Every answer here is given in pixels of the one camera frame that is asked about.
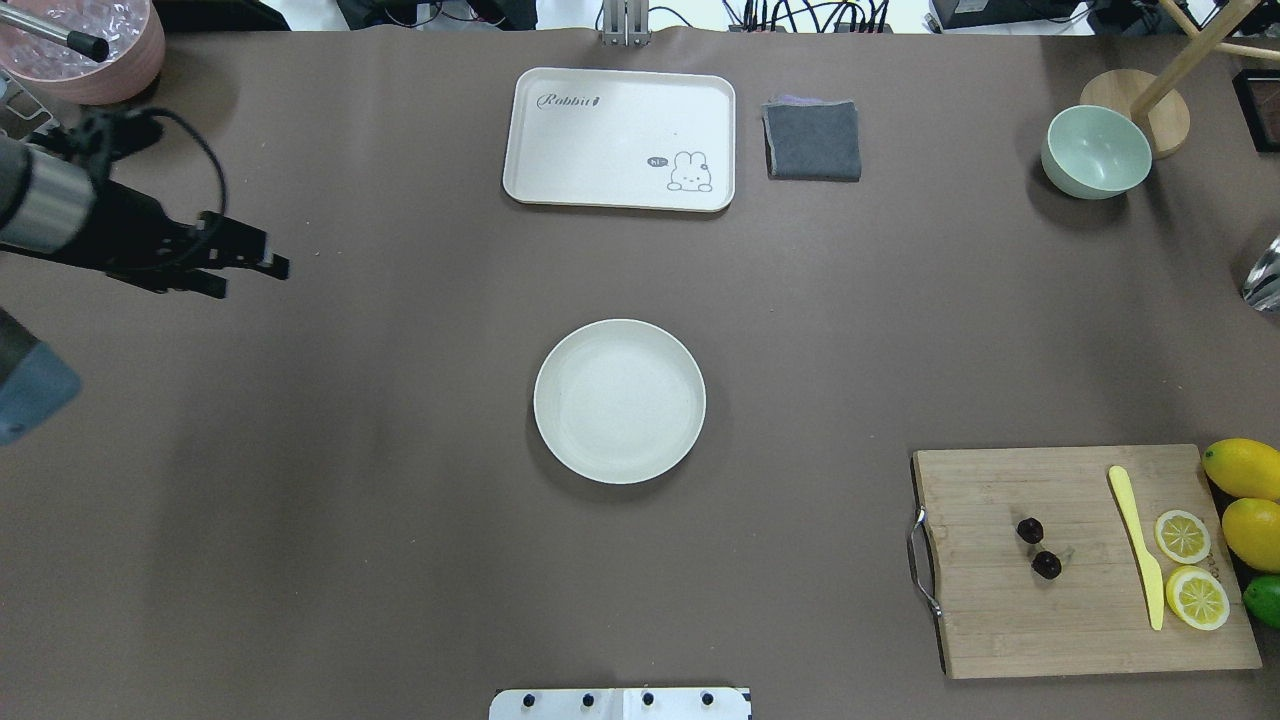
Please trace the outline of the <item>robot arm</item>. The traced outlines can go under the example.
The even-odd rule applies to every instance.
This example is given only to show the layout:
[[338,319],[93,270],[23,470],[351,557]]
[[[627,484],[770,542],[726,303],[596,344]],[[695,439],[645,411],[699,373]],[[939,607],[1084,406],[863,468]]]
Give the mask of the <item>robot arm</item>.
[[[264,231],[205,211],[173,220],[154,197],[93,179],[81,167],[3,138],[3,251],[101,272],[155,293],[227,295],[221,269],[284,281],[289,261]],[[10,313],[3,313],[1,442],[13,445],[69,404],[81,378]]]

